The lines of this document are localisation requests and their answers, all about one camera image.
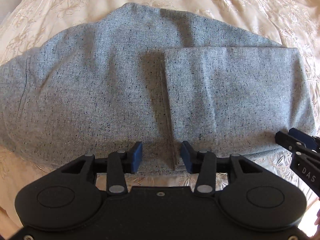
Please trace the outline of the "light blue speckled pants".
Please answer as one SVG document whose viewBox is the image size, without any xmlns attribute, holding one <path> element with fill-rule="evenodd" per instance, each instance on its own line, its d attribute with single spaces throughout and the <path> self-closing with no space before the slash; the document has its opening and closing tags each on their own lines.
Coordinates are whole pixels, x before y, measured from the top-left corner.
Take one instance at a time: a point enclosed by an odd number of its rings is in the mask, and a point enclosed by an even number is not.
<svg viewBox="0 0 320 240">
<path fill-rule="evenodd" d="M 141 141 L 165 174 L 182 141 L 263 157 L 291 128 L 315 131 L 299 51 L 191 12 L 127 3 L 1 66 L 1 146 L 39 164 Z"/>
</svg>

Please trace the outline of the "cream embroidered bedspread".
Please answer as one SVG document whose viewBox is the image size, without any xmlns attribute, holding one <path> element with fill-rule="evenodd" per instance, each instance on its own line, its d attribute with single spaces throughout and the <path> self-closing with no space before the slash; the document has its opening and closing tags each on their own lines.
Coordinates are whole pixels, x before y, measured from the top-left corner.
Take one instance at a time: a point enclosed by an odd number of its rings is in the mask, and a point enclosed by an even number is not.
<svg viewBox="0 0 320 240">
<path fill-rule="evenodd" d="M 305 62 L 316 122 L 319 124 L 319 0 L 22 0 L 1 21 L 1 65 L 24 51 L 40 46 L 58 32 L 97 21 L 127 2 L 185 10 L 224 21 L 300 50 Z M 299 228 L 308 236 L 317 196 L 289 170 L 290 154 L 258 159 L 277 175 L 296 184 L 306 195 L 308 209 Z M 1 148 L 1 235 L 9 238 L 21 224 L 14 210 L 16 193 L 50 169 L 35 165 Z"/>
</svg>

